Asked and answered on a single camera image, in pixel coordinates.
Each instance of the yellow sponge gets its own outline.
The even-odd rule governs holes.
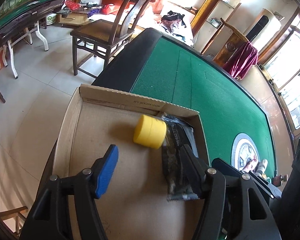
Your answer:
[[[167,125],[164,121],[143,114],[134,130],[133,141],[146,147],[159,149],[166,133]]]

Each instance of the red plastic bag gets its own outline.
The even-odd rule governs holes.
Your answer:
[[[117,14],[116,12],[119,11],[120,6],[119,5],[113,5],[113,4],[108,4],[104,6],[101,10],[102,14]]]
[[[69,7],[72,11],[79,9],[80,5],[78,3],[72,2],[71,0],[66,0],[65,4]]]

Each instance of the bottle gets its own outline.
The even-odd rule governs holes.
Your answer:
[[[261,160],[261,162],[258,165],[258,168],[257,168],[256,172],[260,173],[261,175],[264,174],[265,171],[266,171],[267,166],[268,166],[268,160],[267,159]]]

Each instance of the black cloth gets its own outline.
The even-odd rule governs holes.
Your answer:
[[[181,26],[185,26],[185,28],[187,27],[186,24],[184,23],[183,21],[183,17],[185,15],[184,14],[181,14],[181,13],[175,13],[173,11],[169,11],[168,12],[168,15],[164,15],[162,16],[161,20],[166,20],[166,21],[174,21],[174,20],[177,20],[177,19],[180,19],[181,20]]]

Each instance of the clothing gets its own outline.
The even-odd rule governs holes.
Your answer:
[[[176,20],[173,20],[173,21],[163,20],[160,23],[160,25],[165,29],[165,31],[167,33],[170,33],[176,39],[185,42],[186,38],[184,36],[182,36],[178,33],[175,33],[175,32],[178,32],[178,30],[182,28],[181,27],[182,26],[181,21],[182,21],[181,19],[176,19]]]
[[[175,13],[173,11],[169,11],[167,13],[167,15],[164,15],[162,16],[161,20],[166,20],[166,21],[174,21],[174,20],[177,20],[177,19],[180,19],[181,20],[181,26],[184,26],[184,28],[186,28],[186,24],[184,23],[183,21],[183,17],[185,15],[184,14],[180,14],[180,13]]]
[[[223,65],[223,69],[234,78],[244,78],[249,68],[258,61],[258,51],[251,42],[243,44]]]
[[[91,17],[94,14],[99,14],[101,12],[101,9],[92,9],[89,13],[88,13],[88,18]]]

